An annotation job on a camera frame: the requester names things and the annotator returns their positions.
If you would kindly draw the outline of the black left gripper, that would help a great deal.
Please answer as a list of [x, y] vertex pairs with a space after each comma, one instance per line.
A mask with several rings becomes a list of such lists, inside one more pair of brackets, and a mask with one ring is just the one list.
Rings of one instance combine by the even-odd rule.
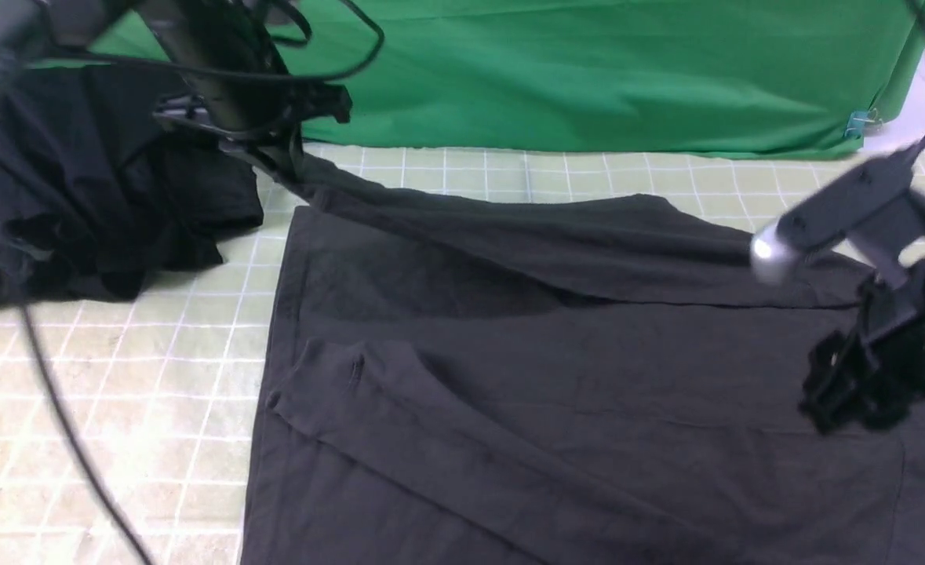
[[222, 153], [236, 157], [279, 183], [298, 183], [304, 175], [302, 124], [334, 118], [347, 124], [352, 101], [347, 87], [226, 87], [217, 97], [199, 93], [163, 97], [153, 117], [169, 132], [190, 131], [214, 139]]

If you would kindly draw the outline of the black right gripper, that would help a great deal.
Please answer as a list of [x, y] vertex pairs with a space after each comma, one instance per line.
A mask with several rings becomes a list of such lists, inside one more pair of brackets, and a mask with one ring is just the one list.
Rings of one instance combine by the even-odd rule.
[[853, 326], [810, 352], [799, 412], [818, 434], [886, 432], [925, 400], [925, 289], [867, 279], [859, 299]]

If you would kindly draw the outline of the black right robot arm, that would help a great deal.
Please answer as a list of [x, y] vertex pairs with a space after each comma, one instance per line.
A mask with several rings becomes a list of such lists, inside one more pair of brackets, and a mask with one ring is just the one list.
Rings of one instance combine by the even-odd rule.
[[811, 351], [799, 411], [818, 433], [848, 425], [885, 432], [925, 401], [925, 258], [908, 275], [900, 287], [866, 280], [852, 328]]

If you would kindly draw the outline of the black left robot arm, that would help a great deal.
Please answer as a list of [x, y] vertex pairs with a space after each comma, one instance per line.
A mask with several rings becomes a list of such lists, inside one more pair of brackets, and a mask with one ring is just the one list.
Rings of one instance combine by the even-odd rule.
[[[93, 53], [93, 43], [137, 12], [167, 60]], [[346, 90], [333, 74], [291, 75], [257, 11], [233, 1], [0, 1], [0, 94], [43, 58], [170, 69], [192, 94], [161, 103], [169, 129], [214, 136], [225, 153], [277, 183], [304, 182], [301, 124], [318, 115], [348, 119]]]

